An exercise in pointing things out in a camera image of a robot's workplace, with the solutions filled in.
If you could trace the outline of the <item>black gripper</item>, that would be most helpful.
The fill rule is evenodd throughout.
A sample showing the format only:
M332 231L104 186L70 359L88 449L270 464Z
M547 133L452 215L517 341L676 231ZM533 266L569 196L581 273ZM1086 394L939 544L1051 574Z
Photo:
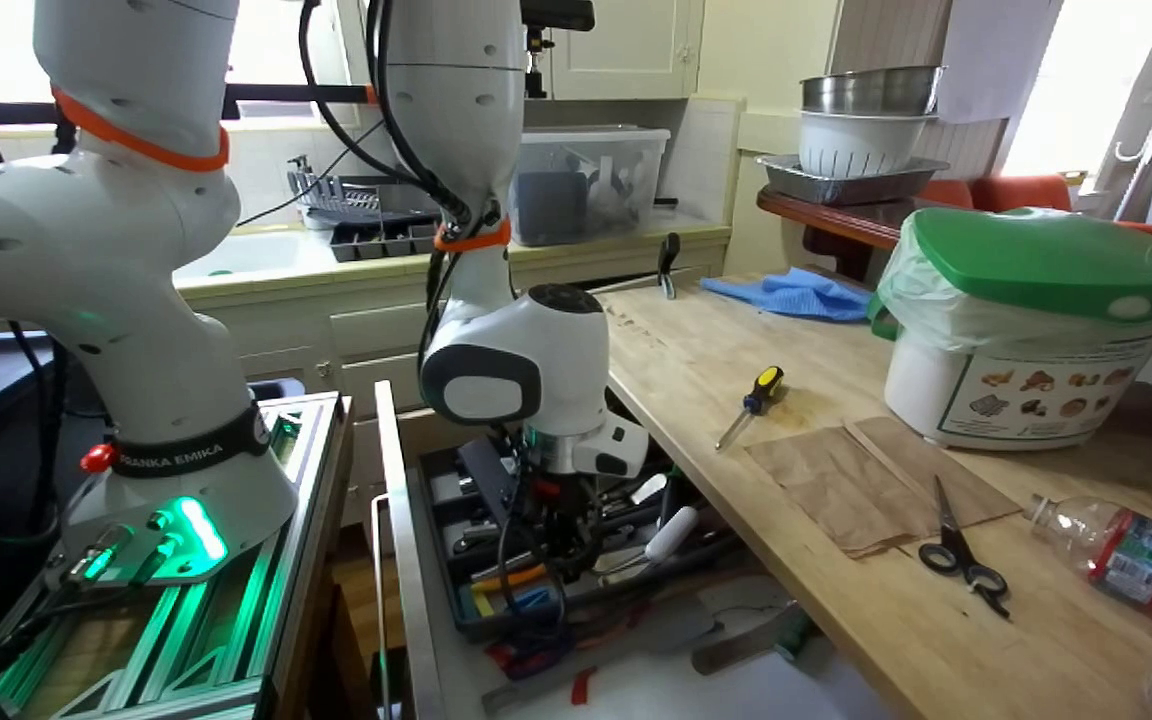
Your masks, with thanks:
M529 467L517 491L520 536L546 557L578 557L599 544L599 503L589 476Z

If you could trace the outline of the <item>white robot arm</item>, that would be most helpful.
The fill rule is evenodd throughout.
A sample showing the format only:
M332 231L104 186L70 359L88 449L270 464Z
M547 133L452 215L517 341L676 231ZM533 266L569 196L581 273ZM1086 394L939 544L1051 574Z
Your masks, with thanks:
M36 0L33 48L65 155L0 159L0 314L70 347L113 419L50 573L82 586L194 582L296 508L233 333L175 281L248 265L228 175L224 64L239 0ZM632 476L647 430L610 406L610 314L507 273L526 139L520 0L374 0L379 169L442 208L422 390L452 424L517 424L556 476Z

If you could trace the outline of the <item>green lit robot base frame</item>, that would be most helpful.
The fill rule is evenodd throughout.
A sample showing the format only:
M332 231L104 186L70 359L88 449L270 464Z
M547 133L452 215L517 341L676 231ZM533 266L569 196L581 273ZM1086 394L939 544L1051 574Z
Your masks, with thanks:
M302 720L353 398L270 398L291 514L194 582L39 574L0 622L0 720Z

